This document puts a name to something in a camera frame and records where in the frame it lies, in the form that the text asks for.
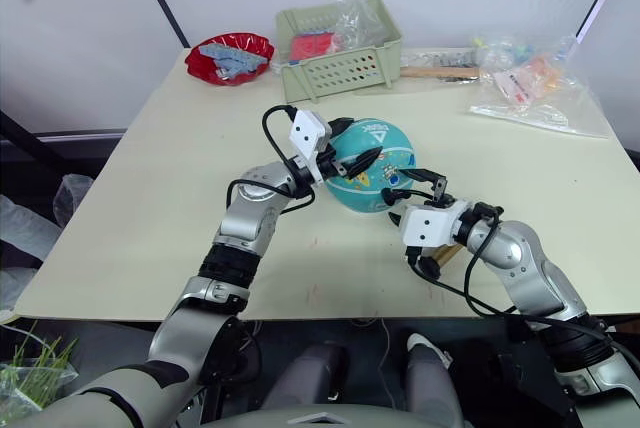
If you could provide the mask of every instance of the basketball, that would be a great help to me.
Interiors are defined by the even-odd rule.
[[[378,159],[365,172],[348,180],[331,178],[328,190],[340,203],[361,213],[375,213],[390,208],[380,191],[383,188],[411,188],[412,180],[400,173],[403,168],[415,168],[413,147],[405,134],[386,121],[366,118],[356,121],[331,140],[336,161],[349,163],[360,153],[382,146]]]

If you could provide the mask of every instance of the plastic bag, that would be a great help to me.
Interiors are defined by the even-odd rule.
[[[44,261],[61,231],[46,218],[0,195],[0,237],[7,243]]]
[[[38,366],[39,359],[26,359],[23,366],[0,364],[0,426],[6,426],[52,403],[60,388],[73,381],[78,373],[67,363],[66,368]],[[26,386],[37,386],[40,403],[31,399]]]
[[[53,199],[53,215],[61,228],[67,226],[92,184],[93,179],[88,176],[64,175]]]
[[[0,270],[0,323],[13,316],[11,310],[36,272],[37,270],[33,268],[2,268]]]
[[[387,27],[367,0],[335,0],[335,3],[338,21],[327,53],[377,46],[389,39]]]
[[[575,37],[555,41],[517,36],[476,38],[480,89],[470,111],[587,136],[610,128],[596,98],[575,74]]]

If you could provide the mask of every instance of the green plastic basket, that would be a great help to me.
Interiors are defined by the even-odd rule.
[[[391,82],[400,77],[402,35],[393,23],[382,0],[367,0],[390,34],[382,46],[369,46],[317,56],[288,64],[291,40],[294,36],[331,31],[338,20],[336,5],[294,8],[276,15],[279,57],[282,66],[284,97],[288,103],[355,90],[365,86]]]

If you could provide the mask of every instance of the wooden handle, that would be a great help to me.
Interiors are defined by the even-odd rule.
[[[456,68],[441,66],[439,68],[423,68],[420,66],[404,66],[400,68],[400,76],[409,78],[453,77],[478,78],[479,68]]]
[[[435,251],[435,253],[432,256],[433,256],[433,259],[438,262],[438,264],[440,265],[440,268],[442,268],[461,249],[462,249],[462,245],[460,244],[453,245],[453,246],[441,246]]]

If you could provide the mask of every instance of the table surface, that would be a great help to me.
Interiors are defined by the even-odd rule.
[[[163,319],[209,250],[229,181],[277,159],[260,118],[282,103],[279,78],[266,73],[238,87],[208,85],[187,75],[186,54],[118,144],[16,313]],[[420,81],[400,80],[389,94],[343,93],[296,105],[326,119],[394,123],[412,141],[419,166],[447,175],[452,194],[499,204],[503,219],[534,227],[592,313],[640,312],[640,176],[615,136],[469,114],[477,87],[421,89]],[[272,118],[276,139],[288,147],[288,119]],[[351,212],[322,187],[314,205],[278,221],[241,317],[470,316],[464,300],[418,279],[403,254],[385,213]],[[461,287],[468,260],[458,253],[442,281]],[[510,304],[481,267],[472,293]]]

